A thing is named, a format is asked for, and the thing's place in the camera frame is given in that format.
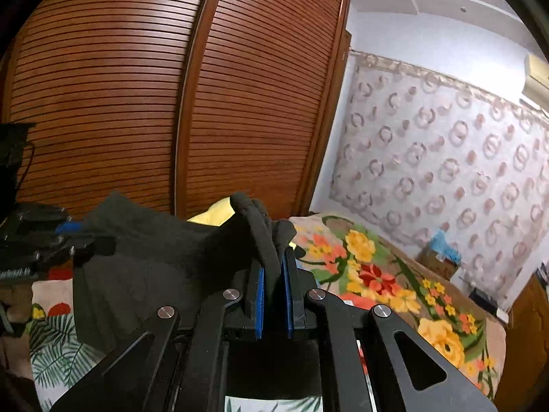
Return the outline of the dark olive pants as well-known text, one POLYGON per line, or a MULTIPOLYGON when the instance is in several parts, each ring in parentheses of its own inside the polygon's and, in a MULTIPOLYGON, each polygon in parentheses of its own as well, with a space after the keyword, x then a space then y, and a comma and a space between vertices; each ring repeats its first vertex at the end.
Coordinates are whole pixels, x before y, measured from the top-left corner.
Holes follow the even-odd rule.
POLYGON ((115 254, 95 255, 73 270, 76 336, 112 351, 162 306, 194 321, 207 296, 228 287, 256 261, 273 295, 283 251, 296 234, 287 219, 271 219, 257 199, 234 193, 221 225, 181 220, 113 193, 89 213, 84 232, 115 239, 115 254))

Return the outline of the floral blanket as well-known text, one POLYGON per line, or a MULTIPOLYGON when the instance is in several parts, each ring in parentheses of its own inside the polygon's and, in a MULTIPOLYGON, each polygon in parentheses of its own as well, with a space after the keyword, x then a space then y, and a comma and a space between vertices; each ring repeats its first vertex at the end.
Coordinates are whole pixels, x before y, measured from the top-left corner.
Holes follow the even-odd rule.
MULTIPOLYGON (((501 325, 449 281, 422 267, 363 224, 336 214, 291 218, 300 268, 346 303, 388 305, 494 399, 505 360, 501 325)), ((33 310, 73 315, 73 277, 33 286, 33 310)))

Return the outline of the palm leaf print sheet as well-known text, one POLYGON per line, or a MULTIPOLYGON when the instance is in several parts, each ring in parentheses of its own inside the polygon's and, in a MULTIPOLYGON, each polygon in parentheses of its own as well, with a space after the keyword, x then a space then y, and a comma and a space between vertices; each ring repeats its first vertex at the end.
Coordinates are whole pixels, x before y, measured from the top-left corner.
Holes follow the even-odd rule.
MULTIPOLYGON (((89 372, 104 354, 76 337, 73 315, 47 316, 34 308, 27 325, 30 362, 40 407, 49 411, 69 388, 89 372)), ((322 399, 307 396, 295 400, 259 400, 228 396, 226 411, 321 411, 322 399)))

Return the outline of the blue topped cardboard box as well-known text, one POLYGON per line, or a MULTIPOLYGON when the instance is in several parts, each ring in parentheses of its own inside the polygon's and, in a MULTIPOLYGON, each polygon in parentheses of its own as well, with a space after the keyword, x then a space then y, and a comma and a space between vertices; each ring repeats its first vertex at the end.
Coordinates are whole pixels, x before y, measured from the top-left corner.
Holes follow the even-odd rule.
POLYGON ((447 242, 445 233, 438 230, 422 249, 419 264, 450 280, 462 264, 462 255, 447 242))

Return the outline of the circle pattern curtain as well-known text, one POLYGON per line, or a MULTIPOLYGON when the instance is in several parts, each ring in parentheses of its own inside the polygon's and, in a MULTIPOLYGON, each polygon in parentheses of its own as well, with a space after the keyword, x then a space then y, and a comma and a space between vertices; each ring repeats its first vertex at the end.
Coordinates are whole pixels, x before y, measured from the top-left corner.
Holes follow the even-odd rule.
POLYGON ((548 251, 548 122, 399 60, 354 54, 330 195, 392 242, 436 234, 509 309, 548 251))

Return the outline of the wooden louvred wardrobe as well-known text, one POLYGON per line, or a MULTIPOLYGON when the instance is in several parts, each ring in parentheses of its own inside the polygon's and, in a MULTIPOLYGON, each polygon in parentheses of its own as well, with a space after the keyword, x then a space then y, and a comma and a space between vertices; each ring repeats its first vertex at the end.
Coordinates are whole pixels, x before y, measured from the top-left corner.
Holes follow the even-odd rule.
POLYGON ((30 125, 18 199, 111 192, 189 218, 244 192, 305 213, 351 0, 1 0, 1 120, 30 125))

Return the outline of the wooden sideboard cabinet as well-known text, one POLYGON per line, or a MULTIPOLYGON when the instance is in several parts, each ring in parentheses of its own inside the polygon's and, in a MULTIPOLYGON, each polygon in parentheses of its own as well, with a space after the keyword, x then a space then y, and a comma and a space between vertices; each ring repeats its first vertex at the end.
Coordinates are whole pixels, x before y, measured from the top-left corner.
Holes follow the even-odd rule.
POLYGON ((535 275, 510 310, 506 357, 494 404, 499 411, 548 409, 548 299, 535 275))

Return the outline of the white air conditioner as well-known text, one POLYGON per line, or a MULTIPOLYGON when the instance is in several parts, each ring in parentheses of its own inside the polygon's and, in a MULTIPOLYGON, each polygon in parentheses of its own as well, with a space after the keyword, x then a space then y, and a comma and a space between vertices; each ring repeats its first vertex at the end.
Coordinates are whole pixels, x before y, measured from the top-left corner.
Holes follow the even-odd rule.
POLYGON ((525 57, 526 80, 522 94, 546 112, 549 110, 549 64, 535 55, 525 57))

